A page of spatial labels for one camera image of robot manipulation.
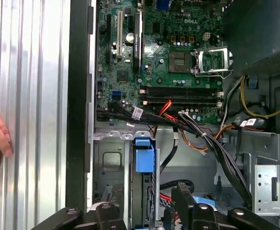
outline blue drive bracket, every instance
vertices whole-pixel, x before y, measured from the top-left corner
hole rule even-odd
[[[150,138],[135,139],[135,171],[138,173],[155,171],[155,149]]]

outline yellow cable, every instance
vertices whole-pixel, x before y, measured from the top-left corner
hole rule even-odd
[[[251,112],[247,106],[246,106],[246,102],[245,102],[245,98],[244,98],[244,84],[245,84],[245,80],[246,80],[246,77],[243,76],[242,78],[242,81],[241,81],[241,87],[240,87],[240,93],[241,93],[241,101],[242,101],[242,105],[244,107],[244,109],[251,115],[251,116],[258,116],[258,117],[263,117],[263,118],[270,118],[270,117],[273,117],[273,116],[276,116],[278,114],[280,114],[280,110],[278,110],[277,112],[274,112],[272,114],[269,114],[269,115],[259,115],[259,114],[255,114],[253,112]]]

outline black ram slot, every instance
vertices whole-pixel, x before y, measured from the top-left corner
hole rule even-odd
[[[185,88],[185,87],[145,87],[146,97],[216,97],[216,89]]]
[[[107,64],[110,64],[111,62],[111,14],[107,14],[107,29],[106,29],[106,35],[107,35],[107,43],[106,43],[106,62]]]
[[[205,107],[214,107],[216,106],[216,99],[180,99],[180,98],[171,98],[173,106],[186,106],[186,105],[198,105]],[[168,98],[149,98],[143,100],[143,105],[164,105],[168,101]]]

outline chip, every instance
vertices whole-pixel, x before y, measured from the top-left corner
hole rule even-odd
[[[168,71],[170,73],[189,73],[190,54],[182,52],[170,52]]]
[[[124,8],[124,14],[131,14],[131,8],[130,7],[125,7]]]
[[[128,81],[128,71],[118,70],[116,72],[116,78],[118,82],[127,82]]]
[[[160,23],[153,23],[153,33],[160,33]]]

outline green circuit board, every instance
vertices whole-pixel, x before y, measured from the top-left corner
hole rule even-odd
[[[122,105],[131,110],[133,106],[157,112],[156,107],[143,105],[139,90],[144,86],[185,87],[221,89],[220,77],[196,77],[190,70],[195,65],[194,49],[223,45],[221,11],[215,8],[183,4],[172,1],[171,9],[158,10],[156,1],[146,1],[143,8],[143,45],[141,66],[134,71],[134,46],[130,43],[130,21],[128,16],[138,12],[137,1],[106,0],[99,2],[98,12],[98,69],[97,106],[107,108],[113,100],[113,91],[120,92]],[[122,54],[117,56],[119,12],[123,12]],[[111,15],[111,29],[107,17]],[[209,33],[210,39],[203,36]],[[205,69],[220,69],[222,57],[217,53],[205,58]],[[200,116],[200,123],[218,124],[216,107],[179,107],[190,115]]]

